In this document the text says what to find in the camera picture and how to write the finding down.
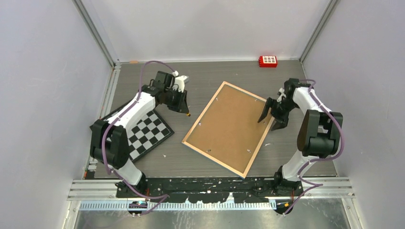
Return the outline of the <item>blue picture frame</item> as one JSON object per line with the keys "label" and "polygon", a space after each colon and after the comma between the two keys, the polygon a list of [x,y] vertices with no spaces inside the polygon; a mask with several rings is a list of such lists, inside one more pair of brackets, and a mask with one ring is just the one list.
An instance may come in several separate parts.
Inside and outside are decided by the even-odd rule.
{"label": "blue picture frame", "polygon": [[265,103],[264,98],[224,81],[182,143],[245,178],[275,120],[267,115],[258,122]]}

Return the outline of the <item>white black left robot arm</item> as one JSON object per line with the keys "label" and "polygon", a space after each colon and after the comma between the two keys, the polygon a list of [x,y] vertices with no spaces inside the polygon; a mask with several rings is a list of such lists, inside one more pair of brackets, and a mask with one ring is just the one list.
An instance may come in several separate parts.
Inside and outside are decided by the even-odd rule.
{"label": "white black left robot arm", "polygon": [[160,104],[189,115],[185,89],[188,80],[188,76],[177,72],[158,71],[156,77],[143,85],[135,97],[115,114],[96,120],[90,126],[90,156],[123,178],[129,184],[129,193],[136,198],[146,193],[146,176],[130,159],[129,134],[143,116]]}

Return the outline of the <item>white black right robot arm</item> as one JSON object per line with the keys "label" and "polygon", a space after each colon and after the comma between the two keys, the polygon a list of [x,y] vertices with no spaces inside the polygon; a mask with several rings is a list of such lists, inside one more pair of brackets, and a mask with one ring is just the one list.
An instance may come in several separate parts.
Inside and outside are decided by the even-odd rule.
{"label": "white black right robot arm", "polygon": [[343,115],[327,108],[316,96],[314,80],[290,78],[278,92],[278,98],[267,98],[258,122],[268,115],[275,119],[271,130],[287,127],[290,112],[298,108],[304,118],[297,136],[297,151],[274,174],[272,191],[284,196],[298,192],[302,175],[318,162],[338,155],[343,143],[341,126]]}

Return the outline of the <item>black white chessboard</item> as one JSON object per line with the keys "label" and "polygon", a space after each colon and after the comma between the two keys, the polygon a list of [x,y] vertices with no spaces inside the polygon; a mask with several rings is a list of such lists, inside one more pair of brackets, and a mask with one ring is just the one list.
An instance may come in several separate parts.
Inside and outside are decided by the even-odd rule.
{"label": "black white chessboard", "polygon": [[[92,158],[103,162],[101,140],[108,127],[107,120],[116,115],[122,108],[123,106],[113,110],[90,126],[92,131],[90,156]],[[127,129],[126,133],[128,137],[127,146],[122,145],[124,143],[124,128],[112,127],[109,130],[105,147],[107,161],[110,165],[123,165],[128,160],[136,162],[174,134],[174,131],[155,110],[149,111],[137,124],[130,128],[130,130]]]}

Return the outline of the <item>red toy brick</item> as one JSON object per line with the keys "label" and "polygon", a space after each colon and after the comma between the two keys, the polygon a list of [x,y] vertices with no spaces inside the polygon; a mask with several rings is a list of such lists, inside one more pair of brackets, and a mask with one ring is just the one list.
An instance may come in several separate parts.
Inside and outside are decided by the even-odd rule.
{"label": "red toy brick", "polygon": [[276,56],[260,56],[258,59],[260,68],[276,68],[278,61]]}

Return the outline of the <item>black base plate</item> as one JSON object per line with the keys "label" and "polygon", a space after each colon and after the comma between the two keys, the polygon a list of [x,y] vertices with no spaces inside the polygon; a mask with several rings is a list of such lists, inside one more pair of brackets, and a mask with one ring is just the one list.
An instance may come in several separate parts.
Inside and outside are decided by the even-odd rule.
{"label": "black base plate", "polygon": [[146,178],[136,190],[152,203],[264,203],[269,197],[293,200],[303,193],[301,183],[282,186],[273,177],[155,177]]}

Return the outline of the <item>aluminium front rail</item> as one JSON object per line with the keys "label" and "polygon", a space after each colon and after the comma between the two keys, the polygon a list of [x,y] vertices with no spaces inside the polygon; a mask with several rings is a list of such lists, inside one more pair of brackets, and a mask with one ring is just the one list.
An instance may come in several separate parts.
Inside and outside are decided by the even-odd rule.
{"label": "aluminium front rail", "polygon": [[273,191],[271,177],[148,178],[143,196],[117,179],[75,180],[68,200],[82,210],[282,210],[305,199],[355,198],[346,177],[308,177],[294,191]]}

